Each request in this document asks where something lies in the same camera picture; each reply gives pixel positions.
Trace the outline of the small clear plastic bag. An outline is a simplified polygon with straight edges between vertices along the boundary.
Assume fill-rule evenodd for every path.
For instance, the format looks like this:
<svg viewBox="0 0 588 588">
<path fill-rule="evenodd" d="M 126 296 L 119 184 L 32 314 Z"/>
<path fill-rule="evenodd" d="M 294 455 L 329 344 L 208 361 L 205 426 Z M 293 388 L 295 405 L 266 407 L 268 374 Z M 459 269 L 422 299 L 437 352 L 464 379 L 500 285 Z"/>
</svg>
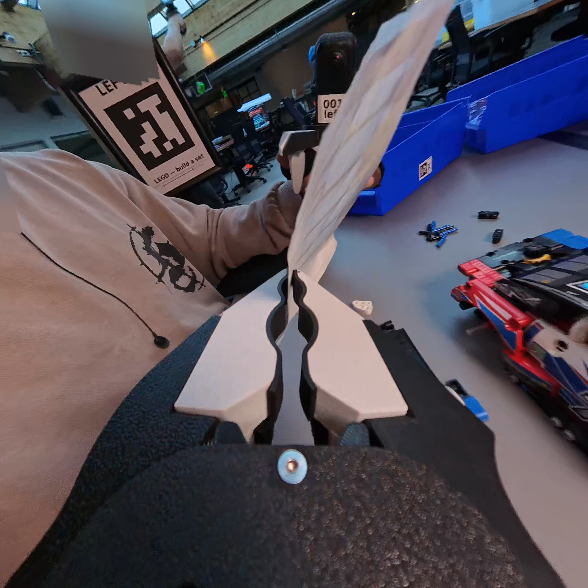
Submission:
<svg viewBox="0 0 588 588">
<path fill-rule="evenodd" d="M 483 116 L 488 106 L 488 96 L 469 102 L 467 104 L 467 130 L 479 130 L 483 122 Z"/>
</svg>

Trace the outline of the person's torso in beige hoodie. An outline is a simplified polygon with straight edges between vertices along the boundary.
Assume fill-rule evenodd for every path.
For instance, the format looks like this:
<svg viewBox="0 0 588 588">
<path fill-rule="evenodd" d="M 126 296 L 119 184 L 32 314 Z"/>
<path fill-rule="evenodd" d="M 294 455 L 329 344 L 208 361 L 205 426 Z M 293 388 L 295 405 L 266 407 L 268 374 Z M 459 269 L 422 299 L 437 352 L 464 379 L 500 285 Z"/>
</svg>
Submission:
<svg viewBox="0 0 588 588">
<path fill-rule="evenodd" d="M 61 152 L 1 169 L 20 228 L 1 232 L 4 587 L 121 402 L 224 303 L 187 244 L 195 205 Z"/>
</svg>

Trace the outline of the framed marker sign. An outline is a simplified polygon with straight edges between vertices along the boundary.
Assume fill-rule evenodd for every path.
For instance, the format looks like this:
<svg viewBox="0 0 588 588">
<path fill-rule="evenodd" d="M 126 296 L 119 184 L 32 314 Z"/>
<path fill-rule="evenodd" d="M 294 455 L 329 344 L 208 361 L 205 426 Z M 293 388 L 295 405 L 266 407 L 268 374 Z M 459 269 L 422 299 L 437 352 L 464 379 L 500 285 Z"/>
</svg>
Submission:
<svg viewBox="0 0 588 588">
<path fill-rule="evenodd" d="M 139 85 L 74 75 L 61 92 L 104 151 L 126 173 L 177 196 L 222 170 L 157 40 L 158 74 Z"/>
</svg>

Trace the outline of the pile of blue black pins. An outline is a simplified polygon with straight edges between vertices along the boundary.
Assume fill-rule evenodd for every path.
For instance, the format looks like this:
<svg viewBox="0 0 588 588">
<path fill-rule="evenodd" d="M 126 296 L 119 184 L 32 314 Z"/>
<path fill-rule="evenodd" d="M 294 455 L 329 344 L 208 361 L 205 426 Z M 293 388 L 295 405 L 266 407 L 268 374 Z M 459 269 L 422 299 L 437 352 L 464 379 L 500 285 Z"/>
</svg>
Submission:
<svg viewBox="0 0 588 588">
<path fill-rule="evenodd" d="M 417 234 L 423 237 L 427 243 L 434 243 L 435 247 L 440 249 L 444 246 L 447 238 L 458 231 L 459 229 L 453 224 L 438 225 L 436 221 L 431 221 L 424 230 L 418 231 Z"/>
</svg>

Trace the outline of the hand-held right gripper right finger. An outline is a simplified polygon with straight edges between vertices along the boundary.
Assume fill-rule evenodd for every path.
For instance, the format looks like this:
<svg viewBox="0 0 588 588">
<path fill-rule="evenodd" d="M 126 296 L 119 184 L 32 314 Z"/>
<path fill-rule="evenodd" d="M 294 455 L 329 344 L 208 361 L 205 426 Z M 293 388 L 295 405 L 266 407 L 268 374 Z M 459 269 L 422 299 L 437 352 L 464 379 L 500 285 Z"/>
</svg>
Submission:
<svg viewBox="0 0 588 588">
<path fill-rule="evenodd" d="M 349 425 L 405 417 L 408 404 L 369 331 L 377 328 L 303 272 L 294 272 L 302 351 L 299 397 L 315 442 Z"/>
</svg>

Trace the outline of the blue labelled plastic bin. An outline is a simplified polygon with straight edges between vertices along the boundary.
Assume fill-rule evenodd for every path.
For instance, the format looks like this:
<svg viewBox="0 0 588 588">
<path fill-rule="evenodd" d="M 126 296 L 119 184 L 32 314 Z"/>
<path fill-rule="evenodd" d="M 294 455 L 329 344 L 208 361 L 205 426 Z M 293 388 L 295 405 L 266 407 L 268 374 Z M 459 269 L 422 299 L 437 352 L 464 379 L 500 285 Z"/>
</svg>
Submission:
<svg viewBox="0 0 588 588">
<path fill-rule="evenodd" d="M 468 100 L 452 100 L 404 114 L 382 158 L 380 184 L 362 191 L 348 215 L 386 215 L 460 158 Z"/>
</svg>

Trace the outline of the holographic sticker sheet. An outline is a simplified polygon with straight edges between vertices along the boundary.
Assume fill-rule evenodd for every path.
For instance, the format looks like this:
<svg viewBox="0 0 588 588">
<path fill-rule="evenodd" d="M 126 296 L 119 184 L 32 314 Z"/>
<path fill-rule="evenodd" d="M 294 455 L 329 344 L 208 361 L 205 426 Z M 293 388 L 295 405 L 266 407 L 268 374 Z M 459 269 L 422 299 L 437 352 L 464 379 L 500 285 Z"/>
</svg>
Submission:
<svg viewBox="0 0 588 588">
<path fill-rule="evenodd" d="M 294 270 L 315 281 L 324 273 L 329 242 L 382 161 L 452 4 L 418 1 L 380 26 L 320 140 L 289 245 L 289 283 Z"/>
</svg>

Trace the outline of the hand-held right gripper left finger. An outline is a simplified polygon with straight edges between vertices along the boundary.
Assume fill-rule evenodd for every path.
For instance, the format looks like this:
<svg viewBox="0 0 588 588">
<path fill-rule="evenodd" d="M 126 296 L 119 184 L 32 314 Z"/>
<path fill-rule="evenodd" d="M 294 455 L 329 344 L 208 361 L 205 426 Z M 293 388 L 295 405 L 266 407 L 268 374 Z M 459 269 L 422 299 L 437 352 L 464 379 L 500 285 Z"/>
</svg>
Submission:
<svg viewBox="0 0 588 588">
<path fill-rule="evenodd" d="M 221 316 L 175 401 L 179 413 L 235 423 L 249 443 L 272 443 L 283 401 L 282 353 L 288 272 L 283 270 Z"/>
</svg>

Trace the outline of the lego race car model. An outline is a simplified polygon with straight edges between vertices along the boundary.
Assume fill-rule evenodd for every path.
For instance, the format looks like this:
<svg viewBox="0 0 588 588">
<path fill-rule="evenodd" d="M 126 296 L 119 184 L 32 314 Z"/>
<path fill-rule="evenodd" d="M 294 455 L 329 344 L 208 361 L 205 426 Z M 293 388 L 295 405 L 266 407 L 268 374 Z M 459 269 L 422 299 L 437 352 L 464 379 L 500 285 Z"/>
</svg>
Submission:
<svg viewBox="0 0 588 588">
<path fill-rule="evenodd" d="M 587 238 L 557 229 L 462 263 L 453 288 L 503 343 L 503 365 L 587 452 Z"/>
</svg>

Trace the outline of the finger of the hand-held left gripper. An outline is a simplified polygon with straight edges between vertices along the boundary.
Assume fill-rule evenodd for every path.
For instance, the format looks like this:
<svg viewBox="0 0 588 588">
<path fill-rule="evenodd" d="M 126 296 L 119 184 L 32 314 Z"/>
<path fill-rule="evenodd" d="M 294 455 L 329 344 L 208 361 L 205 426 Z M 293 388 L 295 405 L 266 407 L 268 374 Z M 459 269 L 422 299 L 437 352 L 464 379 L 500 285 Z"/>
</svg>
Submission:
<svg viewBox="0 0 588 588">
<path fill-rule="evenodd" d="M 307 173 L 306 151 L 318 148 L 317 130 L 292 130 L 283 132 L 278 143 L 278 153 L 289 162 L 290 181 L 296 194 L 300 194 Z"/>
</svg>

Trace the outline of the black and blue lego subassembly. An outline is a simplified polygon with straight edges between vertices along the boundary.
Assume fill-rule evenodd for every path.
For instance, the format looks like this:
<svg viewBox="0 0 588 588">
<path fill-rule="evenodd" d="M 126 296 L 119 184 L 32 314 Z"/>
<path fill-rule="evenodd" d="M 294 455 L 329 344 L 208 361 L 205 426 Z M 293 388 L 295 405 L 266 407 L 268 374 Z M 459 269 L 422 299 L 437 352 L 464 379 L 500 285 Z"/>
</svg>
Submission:
<svg viewBox="0 0 588 588">
<path fill-rule="evenodd" d="M 457 380 L 443 383 L 405 330 L 395 329 L 390 321 L 378 325 L 367 320 L 365 324 L 408 407 L 404 415 L 373 418 L 373 422 L 407 423 L 421 435 L 441 437 L 485 426 L 489 416 L 480 402 Z"/>
</svg>

